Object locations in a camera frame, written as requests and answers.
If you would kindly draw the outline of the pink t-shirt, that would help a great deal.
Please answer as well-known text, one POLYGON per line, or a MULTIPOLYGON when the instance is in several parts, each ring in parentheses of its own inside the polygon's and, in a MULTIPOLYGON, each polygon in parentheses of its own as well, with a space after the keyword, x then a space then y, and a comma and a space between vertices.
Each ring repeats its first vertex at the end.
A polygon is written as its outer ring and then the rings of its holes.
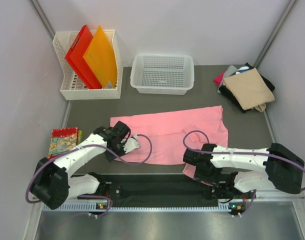
POLYGON ((151 165, 181 165, 186 147, 201 149, 211 143, 228 146, 228 130, 223 123, 223 107, 212 106, 181 111, 112 117, 110 125, 125 123, 133 135, 140 134, 140 148, 124 156, 151 165))

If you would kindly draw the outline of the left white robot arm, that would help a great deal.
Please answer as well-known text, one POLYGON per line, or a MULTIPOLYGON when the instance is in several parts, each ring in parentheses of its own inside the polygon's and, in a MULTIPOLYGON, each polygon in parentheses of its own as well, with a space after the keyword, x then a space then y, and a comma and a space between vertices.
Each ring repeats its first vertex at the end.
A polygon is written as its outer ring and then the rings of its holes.
POLYGON ((114 127, 99 127, 71 150, 49 160, 42 158, 36 166, 27 193, 33 194, 50 209, 59 208, 66 200, 91 194, 105 195, 106 186, 95 173, 73 176, 94 157, 105 154, 108 160, 124 156, 140 147, 136 136, 130 137, 130 128, 121 121, 114 127))

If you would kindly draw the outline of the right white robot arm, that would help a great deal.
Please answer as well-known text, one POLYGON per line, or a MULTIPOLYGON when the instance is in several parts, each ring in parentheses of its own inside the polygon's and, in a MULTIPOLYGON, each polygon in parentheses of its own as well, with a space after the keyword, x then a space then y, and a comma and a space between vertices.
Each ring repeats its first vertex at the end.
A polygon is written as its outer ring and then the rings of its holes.
POLYGON ((186 149, 183 161, 195 167, 193 179, 214 189, 224 180, 223 169, 235 169, 225 179, 226 193, 232 198, 257 189, 275 188, 293 195, 302 191, 305 162, 279 143, 261 149, 205 143, 200 150, 186 149))

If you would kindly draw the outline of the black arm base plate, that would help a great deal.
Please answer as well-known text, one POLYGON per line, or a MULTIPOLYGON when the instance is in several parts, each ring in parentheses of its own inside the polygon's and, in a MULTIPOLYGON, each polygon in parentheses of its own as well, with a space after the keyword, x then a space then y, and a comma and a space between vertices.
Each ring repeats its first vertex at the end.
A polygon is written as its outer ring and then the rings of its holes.
POLYGON ((253 193, 228 190, 197 182, 184 174, 97 174, 97 195, 107 196, 114 207, 215 207, 219 200, 250 200, 253 193))

